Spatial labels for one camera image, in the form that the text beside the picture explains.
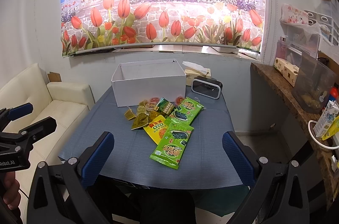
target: table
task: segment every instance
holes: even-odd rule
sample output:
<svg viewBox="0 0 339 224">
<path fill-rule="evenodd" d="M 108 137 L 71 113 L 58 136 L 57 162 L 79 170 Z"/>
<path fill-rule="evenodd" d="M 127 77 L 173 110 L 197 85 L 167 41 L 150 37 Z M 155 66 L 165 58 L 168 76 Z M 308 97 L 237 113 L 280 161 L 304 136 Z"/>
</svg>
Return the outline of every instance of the table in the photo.
<svg viewBox="0 0 339 224">
<path fill-rule="evenodd" d="M 306 135 L 308 141 L 306 144 L 297 152 L 293 159 L 297 161 L 303 161 L 307 159 L 311 153 L 309 152 L 314 151 L 316 158 L 319 163 L 319 167 L 321 170 L 321 174 L 323 176 L 323 182 L 319 185 L 316 185 L 313 189 L 308 191 L 308 199 L 310 200 L 310 196 L 317 197 L 318 193 L 321 193 L 319 189 L 324 187 L 327 199 L 327 208 L 329 208 L 335 199 L 338 191 L 339 191 L 339 180 L 333 177 L 333 172 L 331 169 L 331 156 L 332 151 L 325 149 L 319 146 L 317 143 L 313 141 L 311 138 L 307 124 L 309 120 L 318 121 L 320 118 L 320 114 L 310 114 L 304 111 L 296 99 L 292 95 L 293 87 L 287 82 L 287 80 L 282 77 L 282 75 L 274 69 L 274 67 L 259 63 L 252 63 L 251 69 L 260 75 L 267 84 L 275 91 L 275 93 L 282 98 L 285 105 L 288 107 L 290 112 L 293 116 L 297 119 L 301 129 L 303 130 L 304 134 Z M 321 141 L 325 145 L 329 145 L 327 141 Z"/>
<path fill-rule="evenodd" d="M 90 110 L 62 148 L 59 157 L 79 157 L 104 131 L 114 135 L 114 149 L 101 174 L 138 185 L 172 189 L 211 189 L 240 185 L 241 180 L 222 147 L 222 136 L 234 131 L 223 96 L 214 100 L 186 88 L 186 96 L 198 97 L 205 109 L 191 126 L 192 136 L 175 170 L 150 159 L 156 144 L 143 130 L 131 130 L 132 121 L 117 107 L 110 87 Z"/>
</svg>

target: blue gripper pad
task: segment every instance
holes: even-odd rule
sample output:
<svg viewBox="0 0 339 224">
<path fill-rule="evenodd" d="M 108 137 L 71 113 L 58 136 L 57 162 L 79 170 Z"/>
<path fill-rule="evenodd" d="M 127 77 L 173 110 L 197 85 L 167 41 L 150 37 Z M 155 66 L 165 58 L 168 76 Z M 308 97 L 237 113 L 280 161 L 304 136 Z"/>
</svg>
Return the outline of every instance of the blue gripper pad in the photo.
<svg viewBox="0 0 339 224">
<path fill-rule="evenodd" d="M 21 105 L 21 106 L 18 106 L 18 107 L 11 109 L 8 112 L 7 119 L 9 121 L 14 121 L 16 119 L 19 119 L 21 117 L 24 117 L 24 116 L 32 113 L 32 111 L 33 111 L 32 104 L 27 103 L 27 104 L 24 104 L 24 105 Z"/>
<path fill-rule="evenodd" d="M 92 186 L 114 148 L 114 136 L 105 131 L 92 147 L 88 147 L 79 157 L 78 173 L 81 184 L 86 189 Z"/>
<path fill-rule="evenodd" d="M 254 168 L 228 132 L 222 136 L 222 147 L 234 166 L 241 182 L 253 187 L 256 183 Z"/>
</svg>

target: marble countertop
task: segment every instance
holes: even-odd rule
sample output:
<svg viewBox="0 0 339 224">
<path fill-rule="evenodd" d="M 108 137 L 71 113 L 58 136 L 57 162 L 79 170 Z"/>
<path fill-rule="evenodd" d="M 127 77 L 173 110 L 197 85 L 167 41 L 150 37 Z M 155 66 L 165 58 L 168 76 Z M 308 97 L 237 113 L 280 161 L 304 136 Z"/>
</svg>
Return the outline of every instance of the marble countertop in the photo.
<svg viewBox="0 0 339 224">
<path fill-rule="evenodd" d="M 293 87 L 279 72 L 277 72 L 277 70 L 274 69 L 274 67 L 260 63 L 252 63 L 251 69 L 260 75 L 284 101 L 285 105 L 288 107 L 291 114 L 293 114 L 301 129 L 304 131 L 304 134 L 310 142 L 320 166 L 321 174 L 325 184 L 327 207 L 329 208 L 339 190 L 339 179 L 333 178 L 333 172 L 331 169 L 332 151 L 325 149 L 315 143 L 311 138 L 307 128 L 308 121 L 318 121 L 320 114 L 310 114 L 301 108 L 299 103 L 292 95 Z"/>
</svg>

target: dark green snack package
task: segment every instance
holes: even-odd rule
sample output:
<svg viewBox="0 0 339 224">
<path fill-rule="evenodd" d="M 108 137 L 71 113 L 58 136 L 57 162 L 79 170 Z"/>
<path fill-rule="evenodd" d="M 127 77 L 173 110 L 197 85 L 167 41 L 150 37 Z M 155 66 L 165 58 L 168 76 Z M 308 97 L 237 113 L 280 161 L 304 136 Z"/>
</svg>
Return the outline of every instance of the dark green snack package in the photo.
<svg viewBox="0 0 339 224">
<path fill-rule="evenodd" d="M 173 110 L 174 110 L 174 104 L 167 101 L 165 98 L 161 98 L 154 108 L 154 111 L 160 113 L 165 118 L 168 117 L 168 115 L 170 115 Z"/>
<path fill-rule="evenodd" d="M 171 120 L 175 118 L 180 123 L 190 125 L 203 107 L 204 106 L 197 101 L 186 97 L 180 106 L 169 115 L 165 124 L 168 125 Z"/>
<path fill-rule="evenodd" d="M 193 127 L 172 120 L 159 145 L 150 158 L 165 166 L 178 169 Z"/>
</svg>

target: human hand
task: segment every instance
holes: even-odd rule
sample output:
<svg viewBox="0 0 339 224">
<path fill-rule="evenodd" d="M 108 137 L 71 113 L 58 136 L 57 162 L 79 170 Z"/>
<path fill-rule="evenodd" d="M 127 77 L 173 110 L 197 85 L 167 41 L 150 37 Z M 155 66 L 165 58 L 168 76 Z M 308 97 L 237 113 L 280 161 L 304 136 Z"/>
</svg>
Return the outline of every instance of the human hand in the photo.
<svg viewBox="0 0 339 224">
<path fill-rule="evenodd" d="M 15 179 L 15 172 L 6 173 L 3 183 L 6 189 L 3 200 L 10 210 L 14 210 L 19 206 L 21 200 L 21 195 L 19 194 L 20 184 Z"/>
</svg>

